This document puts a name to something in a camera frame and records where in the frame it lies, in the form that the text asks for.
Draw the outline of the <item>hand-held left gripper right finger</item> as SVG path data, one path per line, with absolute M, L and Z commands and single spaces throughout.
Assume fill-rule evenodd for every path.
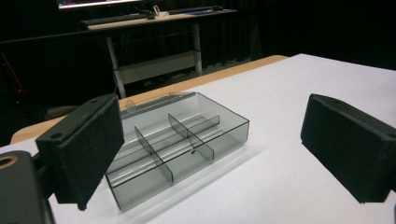
M 396 191 L 396 128 L 341 100 L 311 94 L 302 144 L 359 203 Z

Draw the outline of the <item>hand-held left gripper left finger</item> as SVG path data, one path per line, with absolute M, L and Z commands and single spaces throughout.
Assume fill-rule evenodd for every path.
M 45 194 L 85 210 L 124 144 L 118 96 L 111 93 L 91 99 L 35 142 L 46 170 Z

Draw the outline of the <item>grey transparent divided box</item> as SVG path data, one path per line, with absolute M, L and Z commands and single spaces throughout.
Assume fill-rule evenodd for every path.
M 170 93 L 121 112 L 125 143 L 106 173 L 121 211 L 131 209 L 248 140 L 249 120 L 199 92 Z

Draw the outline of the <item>white-legged desk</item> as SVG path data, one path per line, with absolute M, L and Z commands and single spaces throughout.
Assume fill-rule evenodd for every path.
M 190 69 L 202 74 L 200 24 L 233 15 L 232 9 L 196 7 L 159 14 L 145 19 L 86 26 L 106 33 L 106 46 L 119 95 L 125 86 L 152 77 Z

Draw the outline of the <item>black keyboard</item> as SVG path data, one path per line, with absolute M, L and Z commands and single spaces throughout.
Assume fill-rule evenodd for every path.
M 86 26 L 91 26 L 91 25 L 98 25 L 98 24 L 111 23 L 111 22 L 145 19 L 146 17 L 147 16 L 145 14 L 128 14 L 128 15 L 121 15 L 121 16 L 114 16 L 107 18 L 85 20 L 85 21 L 81 21 L 81 23 Z

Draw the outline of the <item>monitor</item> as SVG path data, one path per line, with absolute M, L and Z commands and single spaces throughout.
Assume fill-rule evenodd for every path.
M 56 0 L 59 9 L 101 7 L 116 4 L 129 4 L 145 0 Z

